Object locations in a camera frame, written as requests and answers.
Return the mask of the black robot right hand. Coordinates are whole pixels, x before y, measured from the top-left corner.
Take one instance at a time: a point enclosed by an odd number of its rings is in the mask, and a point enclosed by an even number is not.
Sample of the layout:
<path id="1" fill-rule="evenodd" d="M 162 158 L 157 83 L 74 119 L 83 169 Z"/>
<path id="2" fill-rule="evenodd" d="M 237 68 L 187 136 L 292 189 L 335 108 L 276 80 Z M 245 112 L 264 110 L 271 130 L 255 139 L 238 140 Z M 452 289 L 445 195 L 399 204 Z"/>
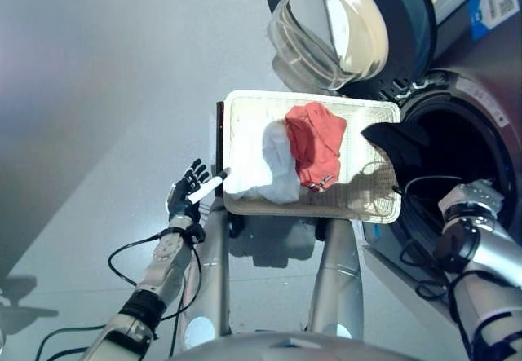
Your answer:
<path id="1" fill-rule="evenodd" d="M 492 212 L 498 213 L 502 209 L 503 195 L 495 190 L 489 180 L 478 179 L 474 182 L 459 185 L 465 202 L 482 205 Z"/>

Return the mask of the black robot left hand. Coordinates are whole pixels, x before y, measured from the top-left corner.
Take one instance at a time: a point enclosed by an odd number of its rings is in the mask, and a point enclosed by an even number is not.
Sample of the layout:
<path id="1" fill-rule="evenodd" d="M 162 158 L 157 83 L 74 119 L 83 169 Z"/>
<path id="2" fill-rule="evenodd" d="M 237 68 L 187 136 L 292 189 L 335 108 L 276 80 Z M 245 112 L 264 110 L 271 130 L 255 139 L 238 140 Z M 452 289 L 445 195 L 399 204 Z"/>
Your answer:
<path id="1" fill-rule="evenodd" d="M 166 210 L 169 220 L 176 216 L 189 217 L 194 224 L 200 222 L 200 201 L 221 186 L 229 176 L 225 169 L 215 176 L 210 176 L 206 165 L 196 159 L 184 172 L 183 177 L 175 182 L 166 198 Z"/>

